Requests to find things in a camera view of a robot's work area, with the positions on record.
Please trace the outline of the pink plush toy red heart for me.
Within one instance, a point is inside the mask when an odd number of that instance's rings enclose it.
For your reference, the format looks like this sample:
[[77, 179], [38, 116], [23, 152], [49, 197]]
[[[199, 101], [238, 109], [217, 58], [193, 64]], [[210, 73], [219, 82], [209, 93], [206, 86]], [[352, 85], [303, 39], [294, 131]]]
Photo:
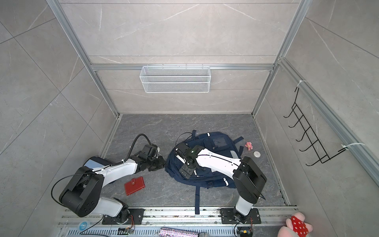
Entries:
[[313, 225], [305, 222], [301, 212], [293, 214], [285, 221], [277, 234], [278, 237], [307, 237], [313, 231]]

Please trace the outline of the black wall hook rack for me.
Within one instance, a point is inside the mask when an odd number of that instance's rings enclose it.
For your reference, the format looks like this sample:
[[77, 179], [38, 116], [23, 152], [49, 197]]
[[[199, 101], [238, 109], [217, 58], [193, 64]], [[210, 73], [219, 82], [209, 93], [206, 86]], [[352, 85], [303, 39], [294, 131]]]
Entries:
[[295, 141], [300, 143], [303, 140], [307, 140], [308, 146], [304, 149], [300, 149], [299, 151], [302, 153], [307, 152], [309, 149], [312, 149], [316, 154], [316, 160], [314, 162], [311, 162], [309, 164], [306, 164], [306, 166], [311, 167], [315, 164], [321, 163], [324, 164], [334, 157], [342, 154], [343, 152], [347, 151], [348, 148], [341, 148], [337, 151], [335, 155], [329, 155], [326, 151], [324, 145], [322, 144], [321, 140], [319, 139], [318, 135], [316, 134], [316, 131], [313, 129], [311, 124], [309, 123], [308, 119], [305, 117], [305, 114], [302, 112], [301, 108], [299, 107], [297, 103], [297, 98], [299, 95], [300, 89], [297, 87], [294, 91], [295, 93], [295, 99], [291, 106], [291, 111], [287, 116], [283, 116], [285, 119], [294, 117], [296, 118], [296, 122], [293, 125], [288, 125], [289, 128], [296, 128], [299, 126], [303, 133], [302, 137], [300, 139], [296, 139]]

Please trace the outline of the red wallet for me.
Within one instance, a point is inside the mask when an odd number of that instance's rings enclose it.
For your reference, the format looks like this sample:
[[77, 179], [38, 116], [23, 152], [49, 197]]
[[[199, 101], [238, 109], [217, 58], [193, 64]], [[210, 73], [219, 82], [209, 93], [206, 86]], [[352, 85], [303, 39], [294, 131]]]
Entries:
[[124, 184], [125, 193], [127, 196], [145, 188], [145, 182], [142, 176], [132, 178], [129, 182]]

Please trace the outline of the small pink toy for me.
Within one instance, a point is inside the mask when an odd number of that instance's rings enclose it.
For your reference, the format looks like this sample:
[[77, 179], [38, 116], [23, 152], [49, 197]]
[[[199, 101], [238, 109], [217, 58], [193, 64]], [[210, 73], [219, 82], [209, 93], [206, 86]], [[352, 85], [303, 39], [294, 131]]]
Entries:
[[244, 146], [247, 148], [248, 151], [253, 150], [253, 145], [250, 141], [246, 142]]

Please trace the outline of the small white round object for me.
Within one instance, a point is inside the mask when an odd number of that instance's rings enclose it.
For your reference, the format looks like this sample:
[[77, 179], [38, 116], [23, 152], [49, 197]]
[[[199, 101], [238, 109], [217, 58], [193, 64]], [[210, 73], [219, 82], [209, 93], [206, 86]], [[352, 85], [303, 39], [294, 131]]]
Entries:
[[255, 151], [255, 152], [253, 153], [253, 155], [254, 155], [254, 157], [256, 157], [256, 158], [259, 158], [259, 157], [261, 156], [261, 153], [258, 152], [258, 151]]

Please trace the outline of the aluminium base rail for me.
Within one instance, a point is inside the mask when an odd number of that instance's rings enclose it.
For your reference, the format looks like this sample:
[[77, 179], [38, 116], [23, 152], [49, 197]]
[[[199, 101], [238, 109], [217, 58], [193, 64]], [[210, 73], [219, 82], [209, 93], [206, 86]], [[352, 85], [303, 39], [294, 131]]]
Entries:
[[255, 206], [246, 220], [231, 218], [231, 207], [132, 207], [129, 219], [117, 224], [109, 217], [91, 214], [79, 218], [65, 210], [58, 219], [56, 237], [157, 237], [162, 228], [172, 228], [210, 237], [233, 237], [243, 228], [257, 231], [260, 227], [281, 227], [298, 212], [295, 206]]

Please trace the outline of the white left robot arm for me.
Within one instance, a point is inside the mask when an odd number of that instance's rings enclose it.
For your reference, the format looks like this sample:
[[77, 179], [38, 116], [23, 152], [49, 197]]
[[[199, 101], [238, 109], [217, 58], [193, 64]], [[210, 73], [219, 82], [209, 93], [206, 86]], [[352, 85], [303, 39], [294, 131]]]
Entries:
[[145, 169], [156, 171], [163, 168], [165, 160], [159, 151], [157, 145], [147, 144], [142, 151], [118, 163], [95, 169], [83, 166], [69, 176], [71, 180], [55, 201], [78, 217], [99, 214], [111, 218], [117, 224], [124, 224], [131, 218], [128, 205], [117, 198], [102, 197], [102, 188]]

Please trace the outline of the navy blue student backpack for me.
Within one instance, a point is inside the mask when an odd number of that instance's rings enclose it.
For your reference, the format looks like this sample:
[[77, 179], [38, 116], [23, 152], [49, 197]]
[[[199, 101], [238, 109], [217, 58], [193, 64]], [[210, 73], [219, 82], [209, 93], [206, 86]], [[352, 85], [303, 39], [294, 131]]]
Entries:
[[175, 145], [166, 160], [165, 171], [176, 181], [195, 186], [195, 214], [200, 214], [200, 189], [236, 188], [233, 173], [241, 164], [244, 147], [236, 147], [241, 136], [232, 140], [222, 132], [190, 137]]

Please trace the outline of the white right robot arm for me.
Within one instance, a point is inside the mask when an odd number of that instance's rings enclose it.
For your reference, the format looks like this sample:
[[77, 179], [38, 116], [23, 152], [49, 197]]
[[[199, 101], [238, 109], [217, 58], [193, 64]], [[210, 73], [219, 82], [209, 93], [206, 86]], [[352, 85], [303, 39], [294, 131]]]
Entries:
[[175, 148], [175, 155], [184, 160], [180, 169], [185, 178], [190, 178], [196, 168], [210, 168], [231, 178], [239, 194], [238, 201], [232, 211], [227, 213], [221, 210], [221, 215], [232, 221], [245, 224], [249, 220], [252, 207], [258, 202], [266, 184], [266, 176], [250, 157], [242, 159], [229, 158], [218, 155], [208, 149], [196, 145], [188, 147], [179, 143]]

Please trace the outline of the purple glitter microphone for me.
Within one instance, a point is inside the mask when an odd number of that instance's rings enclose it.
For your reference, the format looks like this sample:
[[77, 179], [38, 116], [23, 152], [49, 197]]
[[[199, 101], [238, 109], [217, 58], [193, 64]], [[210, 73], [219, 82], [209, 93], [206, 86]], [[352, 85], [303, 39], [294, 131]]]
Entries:
[[159, 231], [160, 237], [209, 237], [207, 233], [197, 233], [187, 230], [162, 227]]

